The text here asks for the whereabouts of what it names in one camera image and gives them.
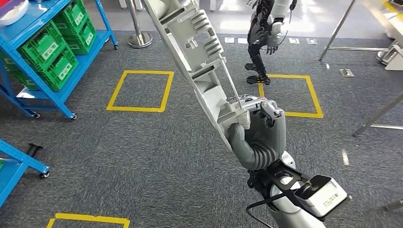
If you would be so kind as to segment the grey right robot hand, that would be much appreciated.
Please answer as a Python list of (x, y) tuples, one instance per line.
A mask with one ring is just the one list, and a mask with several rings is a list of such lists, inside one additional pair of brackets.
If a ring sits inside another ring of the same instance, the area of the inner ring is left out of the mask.
[(249, 112), (250, 126), (234, 123), (228, 142), (240, 164), (247, 170), (260, 170), (280, 159), (286, 147), (286, 120), (277, 103), (264, 97), (243, 95), (242, 106)]

